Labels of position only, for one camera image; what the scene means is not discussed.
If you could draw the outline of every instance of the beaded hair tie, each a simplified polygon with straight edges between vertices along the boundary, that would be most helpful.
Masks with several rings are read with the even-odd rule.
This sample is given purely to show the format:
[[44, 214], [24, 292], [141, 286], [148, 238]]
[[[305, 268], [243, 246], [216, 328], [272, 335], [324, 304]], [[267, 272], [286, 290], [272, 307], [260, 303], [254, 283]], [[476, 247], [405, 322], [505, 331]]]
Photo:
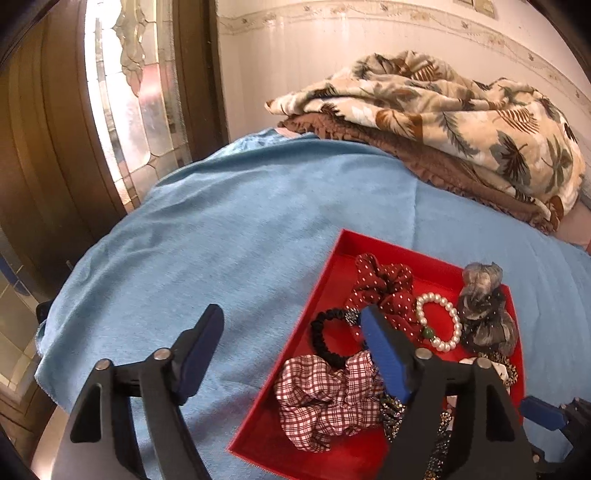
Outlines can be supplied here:
[[320, 312], [310, 323], [312, 348], [316, 355], [336, 370], [345, 368], [345, 364], [350, 357], [341, 356], [328, 349], [323, 335], [324, 322], [327, 320], [345, 320], [349, 325], [354, 326], [358, 325], [358, 316], [359, 311], [355, 309], [330, 309]]

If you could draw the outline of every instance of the pearl bracelet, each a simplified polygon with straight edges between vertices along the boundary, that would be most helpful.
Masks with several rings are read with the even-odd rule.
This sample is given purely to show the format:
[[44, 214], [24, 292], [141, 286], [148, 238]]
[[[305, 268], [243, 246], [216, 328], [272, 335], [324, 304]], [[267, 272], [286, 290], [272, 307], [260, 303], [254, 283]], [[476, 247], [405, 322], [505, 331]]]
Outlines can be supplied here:
[[[435, 330], [433, 330], [433, 328], [427, 324], [425, 312], [423, 312], [423, 304], [429, 302], [438, 303], [442, 307], [445, 307], [449, 313], [449, 316], [452, 318], [453, 336], [450, 341], [443, 342], [438, 336], [435, 335]], [[417, 319], [424, 327], [421, 335], [427, 340], [431, 340], [431, 345], [433, 345], [438, 352], [449, 352], [453, 350], [458, 343], [460, 343], [460, 336], [462, 335], [462, 323], [460, 321], [460, 317], [457, 316], [457, 310], [453, 306], [453, 303], [447, 301], [447, 299], [439, 295], [439, 293], [429, 292], [417, 297]]]

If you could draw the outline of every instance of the brown blanket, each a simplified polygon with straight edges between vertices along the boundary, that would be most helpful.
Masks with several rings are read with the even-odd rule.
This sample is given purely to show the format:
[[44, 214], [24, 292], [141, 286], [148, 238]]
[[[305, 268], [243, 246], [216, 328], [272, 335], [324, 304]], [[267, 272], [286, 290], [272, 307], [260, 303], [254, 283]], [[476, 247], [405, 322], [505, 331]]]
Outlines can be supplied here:
[[327, 113], [292, 116], [280, 122], [279, 126], [299, 134], [314, 132], [320, 138], [360, 142], [378, 147], [398, 157], [421, 180], [507, 213], [544, 233], [555, 231], [564, 215], [560, 203], [551, 204], [552, 216], [548, 221], [535, 203], [522, 202], [487, 186], [468, 162], [391, 132], [353, 124]]

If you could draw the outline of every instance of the green bead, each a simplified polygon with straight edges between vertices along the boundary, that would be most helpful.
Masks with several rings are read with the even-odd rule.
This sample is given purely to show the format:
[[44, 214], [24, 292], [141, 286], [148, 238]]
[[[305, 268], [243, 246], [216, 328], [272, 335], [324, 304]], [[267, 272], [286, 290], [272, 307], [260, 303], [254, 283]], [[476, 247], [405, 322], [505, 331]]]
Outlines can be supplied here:
[[431, 327], [425, 327], [423, 329], [423, 331], [421, 332], [421, 334], [427, 339], [427, 340], [433, 340], [435, 338], [435, 330], [433, 330]]

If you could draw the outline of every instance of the blue cloth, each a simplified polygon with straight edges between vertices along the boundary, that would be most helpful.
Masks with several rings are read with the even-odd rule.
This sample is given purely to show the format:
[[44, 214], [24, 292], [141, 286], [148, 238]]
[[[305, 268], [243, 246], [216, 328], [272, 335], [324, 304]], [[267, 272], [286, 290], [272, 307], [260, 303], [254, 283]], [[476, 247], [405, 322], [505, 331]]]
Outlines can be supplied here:
[[[87, 252], [39, 330], [37, 381], [70, 411], [98, 359], [140, 361], [219, 303], [226, 330], [182, 412], [214, 480], [275, 478], [225, 448], [342, 228], [456, 265], [495, 261], [515, 301], [527, 393], [553, 404], [591, 398], [585, 252], [424, 184], [377, 148], [272, 131], [171, 173]], [[159, 478], [137, 403], [134, 418]], [[550, 459], [566, 453], [560, 433], [527, 432]]]

